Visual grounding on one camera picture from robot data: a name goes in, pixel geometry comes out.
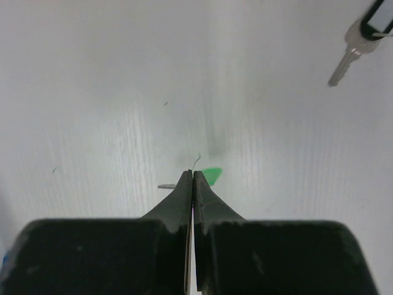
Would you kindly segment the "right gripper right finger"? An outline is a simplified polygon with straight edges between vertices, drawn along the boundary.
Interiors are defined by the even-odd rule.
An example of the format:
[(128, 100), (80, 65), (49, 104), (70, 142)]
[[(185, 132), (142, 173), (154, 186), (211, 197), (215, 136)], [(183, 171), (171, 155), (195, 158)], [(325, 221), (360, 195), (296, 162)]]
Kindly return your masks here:
[(377, 294), (352, 232), (336, 221), (248, 221), (197, 171), (196, 285), (202, 294)]

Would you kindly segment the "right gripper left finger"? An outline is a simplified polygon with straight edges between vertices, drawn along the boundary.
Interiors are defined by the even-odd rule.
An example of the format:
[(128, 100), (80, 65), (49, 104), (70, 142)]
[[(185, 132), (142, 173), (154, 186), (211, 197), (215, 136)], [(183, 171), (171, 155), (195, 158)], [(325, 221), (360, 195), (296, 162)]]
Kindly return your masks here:
[(140, 218), (37, 219), (17, 235), (2, 294), (188, 294), (192, 172)]

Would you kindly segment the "green tag key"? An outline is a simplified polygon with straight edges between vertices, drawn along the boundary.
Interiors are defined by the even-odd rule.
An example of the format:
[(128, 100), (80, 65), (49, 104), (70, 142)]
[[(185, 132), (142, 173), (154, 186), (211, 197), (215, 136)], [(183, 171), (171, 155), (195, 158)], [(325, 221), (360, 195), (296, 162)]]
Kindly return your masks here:
[[(208, 184), (210, 186), (215, 185), (217, 180), (222, 174), (222, 169), (220, 167), (210, 167), (210, 168), (205, 168), (201, 171), (204, 174), (204, 177), (206, 178)], [(159, 184), (158, 188), (159, 189), (174, 189), (176, 187), (176, 184)]]

